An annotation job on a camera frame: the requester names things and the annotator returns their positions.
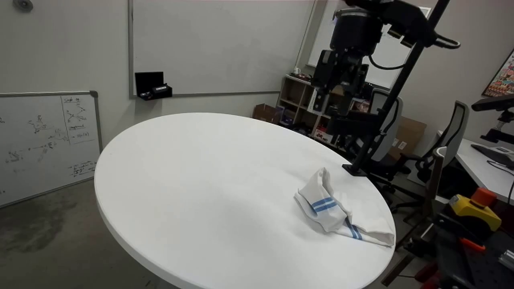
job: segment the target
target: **wall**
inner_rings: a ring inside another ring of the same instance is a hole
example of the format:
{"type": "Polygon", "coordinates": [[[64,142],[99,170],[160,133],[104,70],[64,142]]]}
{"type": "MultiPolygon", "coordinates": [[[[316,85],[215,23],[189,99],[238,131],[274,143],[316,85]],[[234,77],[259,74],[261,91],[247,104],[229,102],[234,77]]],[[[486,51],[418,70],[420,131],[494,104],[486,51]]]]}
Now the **wall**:
{"type": "MultiPolygon", "coordinates": [[[[318,1],[316,13],[323,13],[325,1],[318,1]]],[[[436,0],[407,0],[418,6],[433,8],[436,0]]],[[[461,42],[461,48],[447,50],[438,47],[425,49],[400,93],[403,115],[426,123],[424,138],[416,149],[423,153],[437,130],[450,121],[455,100],[469,106],[481,99],[481,93],[498,68],[514,48],[511,28],[511,0],[452,0],[436,31],[461,42]]],[[[307,36],[314,41],[319,26],[311,23],[307,36]]],[[[304,44],[299,66],[308,60],[310,48],[304,44]]],[[[493,145],[480,135],[495,126],[498,112],[470,112],[465,138],[493,145]]],[[[505,132],[514,133],[514,124],[506,125],[505,132]]]]}
{"type": "Polygon", "coordinates": [[[32,0],[20,13],[0,2],[0,92],[97,90],[104,144],[147,119],[183,112],[250,116],[278,94],[129,98],[126,0],[32,0]]]}

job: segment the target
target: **framed poster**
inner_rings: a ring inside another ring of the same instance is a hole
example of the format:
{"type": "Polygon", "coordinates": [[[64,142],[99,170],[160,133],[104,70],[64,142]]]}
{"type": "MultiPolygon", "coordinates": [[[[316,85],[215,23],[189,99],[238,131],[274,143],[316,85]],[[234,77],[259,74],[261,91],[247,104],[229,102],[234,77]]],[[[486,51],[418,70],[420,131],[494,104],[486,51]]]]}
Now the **framed poster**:
{"type": "Polygon", "coordinates": [[[514,50],[510,52],[502,67],[482,92],[483,96],[504,96],[514,94],[514,50]]]}

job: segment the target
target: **concrete floor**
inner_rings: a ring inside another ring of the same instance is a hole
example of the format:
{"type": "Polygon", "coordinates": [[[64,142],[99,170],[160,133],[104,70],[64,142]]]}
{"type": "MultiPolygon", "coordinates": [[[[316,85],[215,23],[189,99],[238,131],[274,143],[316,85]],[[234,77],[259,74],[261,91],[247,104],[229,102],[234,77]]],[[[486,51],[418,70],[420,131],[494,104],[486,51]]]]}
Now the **concrete floor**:
{"type": "MultiPolygon", "coordinates": [[[[403,185],[423,188],[405,180],[403,185]]],[[[403,195],[393,195],[395,202],[403,195]]],[[[393,215],[398,238],[409,225],[393,215]]],[[[382,274],[405,252],[395,253],[382,274]]],[[[416,259],[403,275],[412,276],[426,264],[416,259]]],[[[368,288],[385,288],[378,278],[368,288]]],[[[0,209],[0,288],[155,288],[158,277],[132,259],[105,227],[96,206],[93,181],[0,209]]],[[[412,278],[399,277],[389,288],[419,288],[412,278]]]]}

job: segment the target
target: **black metal pole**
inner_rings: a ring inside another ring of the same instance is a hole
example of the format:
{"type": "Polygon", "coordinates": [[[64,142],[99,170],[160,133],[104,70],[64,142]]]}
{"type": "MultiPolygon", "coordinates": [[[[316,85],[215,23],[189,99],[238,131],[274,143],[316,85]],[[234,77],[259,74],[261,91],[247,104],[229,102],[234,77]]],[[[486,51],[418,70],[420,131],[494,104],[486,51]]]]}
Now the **black metal pole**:
{"type": "MultiPolygon", "coordinates": [[[[441,19],[441,16],[443,16],[443,13],[445,12],[446,7],[448,6],[448,3],[450,3],[450,0],[439,0],[437,1],[437,4],[434,7],[434,10],[432,11],[432,14],[430,14],[430,17],[428,18],[428,24],[435,29],[435,26],[441,19]]],[[[407,60],[405,61],[405,64],[403,68],[400,71],[400,74],[398,75],[398,78],[393,84],[393,87],[391,88],[391,91],[389,92],[389,96],[385,100],[385,103],[382,107],[382,110],[378,112],[378,130],[382,126],[383,122],[386,120],[387,114],[391,110],[391,108],[394,105],[394,102],[396,101],[396,98],[400,94],[400,91],[402,90],[403,86],[405,85],[405,82],[407,81],[407,78],[412,72],[412,69],[414,68],[414,65],[416,64],[417,60],[419,59],[419,56],[423,52],[423,45],[415,44],[414,47],[411,50],[411,53],[409,54],[409,57],[407,57],[407,60]]],[[[366,156],[368,154],[368,151],[371,147],[371,144],[373,143],[373,138],[376,135],[373,135],[372,137],[366,137],[362,148],[359,150],[359,154],[355,158],[355,161],[351,166],[349,165],[343,165],[343,167],[352,175],[365,175],[360,171],[360,167],[362,166],[364,160],[366,159],[366,156]]]]}

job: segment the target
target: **dish towel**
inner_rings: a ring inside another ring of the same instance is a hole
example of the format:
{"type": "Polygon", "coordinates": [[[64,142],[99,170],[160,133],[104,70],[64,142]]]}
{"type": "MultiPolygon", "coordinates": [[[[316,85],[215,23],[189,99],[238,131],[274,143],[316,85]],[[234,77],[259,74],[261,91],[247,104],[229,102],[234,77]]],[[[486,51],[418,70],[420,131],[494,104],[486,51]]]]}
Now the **dish towel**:
{"type": "Polygon", "coordinates": [[[304,213],[318,222],[325,232],[382,246],[394,246],[394,233],[375,204],[350,198],[341,192],[336,192],[338,198],[334,194],[330,174],[326,168],[321,168],[305,187],[298,190],[295,199],[304,213]]]}

